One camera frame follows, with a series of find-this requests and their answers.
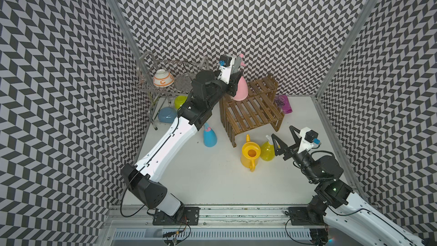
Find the pink spray bottle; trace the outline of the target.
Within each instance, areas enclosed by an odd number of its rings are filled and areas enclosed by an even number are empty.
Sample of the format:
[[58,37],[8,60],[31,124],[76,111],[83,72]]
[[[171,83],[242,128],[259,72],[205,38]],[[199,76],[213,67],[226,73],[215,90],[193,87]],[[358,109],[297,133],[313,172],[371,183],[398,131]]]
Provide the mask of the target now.
[[[240,59],[240,66],[245,67],[246,64],[243,60],[244,54],[240,54],[238,56],[238,58]],[[236,92],[236,95],[233,96],[233,100],[242,101],[242,100],[245,100],[247,97],[248,97],[248,85],[247,85],[247,82],[246,82],[244,76],[242,75],[239,79],[239,82],[237,85],[237,92]]]

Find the blue spray bottle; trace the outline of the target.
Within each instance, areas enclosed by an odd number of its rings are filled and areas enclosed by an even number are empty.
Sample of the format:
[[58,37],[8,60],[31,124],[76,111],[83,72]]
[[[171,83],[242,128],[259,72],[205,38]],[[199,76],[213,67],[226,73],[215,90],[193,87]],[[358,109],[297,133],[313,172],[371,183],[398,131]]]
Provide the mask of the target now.
[[203,143],[206,147],[212,148],[217,144],[217,135],[208,123],[205,123],[203,132]]

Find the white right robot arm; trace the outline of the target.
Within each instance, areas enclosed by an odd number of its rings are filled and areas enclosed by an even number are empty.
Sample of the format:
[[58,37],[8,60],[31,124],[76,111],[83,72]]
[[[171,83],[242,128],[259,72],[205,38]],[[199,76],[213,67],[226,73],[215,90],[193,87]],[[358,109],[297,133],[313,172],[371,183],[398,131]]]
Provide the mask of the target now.
[[277,135],[271,139],[276,156],[292,159],[293,164],[316,186],[308,204],[311,217],[347,234],[364,246],[434,246],[432,239],[422,239],[389,220],[366,202],[351,186],[341,180],[344,173],[335,155],[320,150],[317,132],[310,128],[289,127],[295,143],[288,146]]

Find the yellow watering can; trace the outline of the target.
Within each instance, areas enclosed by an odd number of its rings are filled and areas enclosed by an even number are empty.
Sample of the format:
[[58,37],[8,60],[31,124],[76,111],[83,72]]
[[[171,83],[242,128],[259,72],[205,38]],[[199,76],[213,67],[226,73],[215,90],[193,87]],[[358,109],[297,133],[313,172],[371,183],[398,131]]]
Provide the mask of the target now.
[[241,152],[241,164],[251,172],[254,172],[261,155],[261,147],[251,140],[249,134],[246,135],[246,141],[242,146]]

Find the yellow transparent spray bottle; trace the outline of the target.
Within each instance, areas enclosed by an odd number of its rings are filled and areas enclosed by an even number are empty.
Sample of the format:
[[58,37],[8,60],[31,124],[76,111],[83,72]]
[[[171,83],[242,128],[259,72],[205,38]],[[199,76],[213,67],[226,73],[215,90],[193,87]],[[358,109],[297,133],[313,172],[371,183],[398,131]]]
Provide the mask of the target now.
[[274,142],[270,135],[266,135],[267,141],[261,146],[260,158],[264,161],[271,161],[275,158]]

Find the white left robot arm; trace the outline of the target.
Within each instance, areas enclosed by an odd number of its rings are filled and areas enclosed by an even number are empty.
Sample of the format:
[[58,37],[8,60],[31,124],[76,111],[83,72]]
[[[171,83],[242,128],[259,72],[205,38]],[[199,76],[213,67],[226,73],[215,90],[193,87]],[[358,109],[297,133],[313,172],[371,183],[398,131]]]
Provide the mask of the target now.
[[237,71],[225,83],[219,79],[218,71],[200,71],[165,135],[135,165],[126,164],[122,168],[127,191],[147,208],[158,209],[176,220],[182,217],[183,203],[159,181],[175,155],[212,116],[214,106],[222,97],[236,95],[241,77],[242,72]]

